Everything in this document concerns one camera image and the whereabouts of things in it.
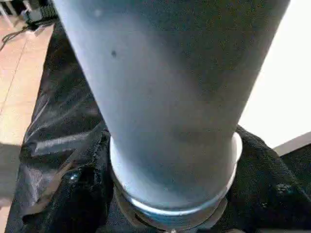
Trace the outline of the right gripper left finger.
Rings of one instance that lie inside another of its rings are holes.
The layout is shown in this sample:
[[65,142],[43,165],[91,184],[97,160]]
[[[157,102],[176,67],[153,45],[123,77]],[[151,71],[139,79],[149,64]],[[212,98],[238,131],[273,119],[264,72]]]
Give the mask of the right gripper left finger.
[[7,233],[94,233],[113,196],[109,132],[97,127],[75,150],[32,156],[20,152]]

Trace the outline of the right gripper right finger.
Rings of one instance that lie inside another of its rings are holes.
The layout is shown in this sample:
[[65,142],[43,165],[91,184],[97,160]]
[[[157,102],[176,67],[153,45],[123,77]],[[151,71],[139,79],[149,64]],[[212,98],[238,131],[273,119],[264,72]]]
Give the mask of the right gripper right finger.
[[311,196],[281,157],[241,126],[242,155],[216,230],[310,230]]

